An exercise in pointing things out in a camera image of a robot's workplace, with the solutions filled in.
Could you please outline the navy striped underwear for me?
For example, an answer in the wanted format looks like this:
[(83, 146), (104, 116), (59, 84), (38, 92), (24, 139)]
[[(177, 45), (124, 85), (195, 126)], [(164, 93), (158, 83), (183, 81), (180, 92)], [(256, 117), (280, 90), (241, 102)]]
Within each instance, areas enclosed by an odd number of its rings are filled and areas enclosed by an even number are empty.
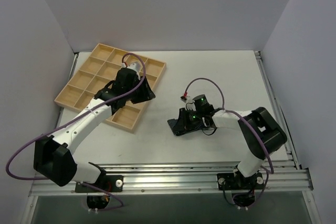
[(169, 119), (167, 123), (175, 136), (182, 136), (188, 133), (205, 129), (204, 124), (197, 119)]

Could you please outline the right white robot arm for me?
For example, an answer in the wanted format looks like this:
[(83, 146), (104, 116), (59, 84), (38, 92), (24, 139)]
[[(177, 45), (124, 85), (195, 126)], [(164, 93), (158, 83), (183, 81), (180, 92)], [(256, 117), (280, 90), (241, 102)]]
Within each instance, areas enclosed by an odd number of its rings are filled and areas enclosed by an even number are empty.
[(287, 142), (287, 136), (264, 107), (251, 111), (232, 111), (215, 108), (204, 94), (194, 98), (182, 96), (185, 107), (179, 109), (177, 119), (167, 121), (175, 136), (195, 131), (217, 130), (218, 128), (240, 130), (248, 146), (246, 157), (239, 162), (233, 175), (236, 187), (244, 189), (252, 182), (263, 161), (267, 160), (270, 168), (270, 155)]

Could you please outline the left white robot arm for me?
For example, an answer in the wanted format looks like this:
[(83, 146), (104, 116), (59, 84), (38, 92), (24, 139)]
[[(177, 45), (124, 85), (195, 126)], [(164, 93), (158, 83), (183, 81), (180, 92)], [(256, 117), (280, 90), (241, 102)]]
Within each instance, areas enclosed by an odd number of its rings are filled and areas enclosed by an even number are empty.
[(113, 116), (128, 101), (137, 104), (154, 98), (147, 78), (140, 74), (139, 63), (123, 66), (115, 79), (94, 95), (71, 125), (57, 135), (36, 141), (34, 170), (60, 187), (75, 181), (87, 183), (94, 192), (102, 191), (106, 185), (106, 172), (92, 162), (76, 162), (73, 154), (100, 123)]

